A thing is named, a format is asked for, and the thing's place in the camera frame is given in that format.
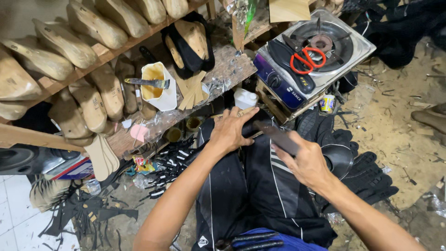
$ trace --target hand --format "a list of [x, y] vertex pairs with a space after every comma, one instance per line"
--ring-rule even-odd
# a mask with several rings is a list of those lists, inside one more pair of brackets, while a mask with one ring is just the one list
[[298, 146], [299, 151], [293, 159], [288, 153], [272, 145], [277, 156], [285, 162], [298, 181], [315, 192], [329, 186], [337, 178], [328, 170], [321, 147], [317, 143], [301, 138], [295, 131], [290, 131], [288, 137]]
[[241, 146], [254, 143], [253, 139], [242, 136], [242, 127], [259, 108], [256, 107], [241, 117], [237, 116], [239, 111], [240, 108], [234, 106], [230, 112], [229, 109], [224, 110], [223, 117], [214, 118], [215, 126], [206, 146], [214, 146], [224, 156]]

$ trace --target white plastic bottle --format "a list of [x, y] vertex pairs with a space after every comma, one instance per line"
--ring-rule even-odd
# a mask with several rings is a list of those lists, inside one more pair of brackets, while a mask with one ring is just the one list
[[257, 94], [249, 92], [242, 88], [237, 88], [234, 93], [235, 105], [240, 109], [254, 107], [259, 100]]

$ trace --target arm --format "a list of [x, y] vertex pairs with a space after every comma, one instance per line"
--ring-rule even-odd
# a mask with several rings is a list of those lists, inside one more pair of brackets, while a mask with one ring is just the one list
[[213, 166], [227, 153], [254, 143], [243, 138], [242, 126], [259, 109], [237, 117], [239, 110], [225, 110], [222, 118], [214, 119], [209, 142], [155, 204], [135, 237], [134, 251], [169, 250]]
[[273, 145], [277, 156], [301, 183], [327, 199], [342, 214], [369, 250], [424, 250], [409, 233], [361, 200], [336, 178], [328, 170], [317, 143], [302, 139], [295, 131], [288, 136], [299, 145], [298, 155], [293, 159]]

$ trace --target person's lap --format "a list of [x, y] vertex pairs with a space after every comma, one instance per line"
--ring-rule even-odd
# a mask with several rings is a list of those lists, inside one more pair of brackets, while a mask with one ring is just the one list
[[[214, 121], [206, 120], [199, 145], [209, 139]], [[266, 227], [328, 247], [336, 238], [329, 222], [318, 217], [306, 186], [275, 156], [266, 135], [242, 149], [244, 170], [236, 152], [212, 169], [196, 201], [197, 242], [192, 250], [213, 250], [220, 239]]]

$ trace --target knife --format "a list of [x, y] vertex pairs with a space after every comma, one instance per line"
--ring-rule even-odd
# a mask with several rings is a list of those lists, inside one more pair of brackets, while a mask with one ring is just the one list
[[150, 85], [150, 86], [161, 88], [161, 89], [168, 89], [170, 86], [169, 79], [168, 80], [159, 80], [159, 79], [144, 80], [144, 79], [130, 78], [130, 79], [124, 79], [124, 82], [126, 82], [128, 84]]
[[284, 131], [260, 121], [254, 121], [253, 126], [257, 130], [261, 130], [268, 135], [274, 144], [291, 155], [291, 157], [296, 157], [297, 151], [299, 151], [299, 146], [292, 141]]

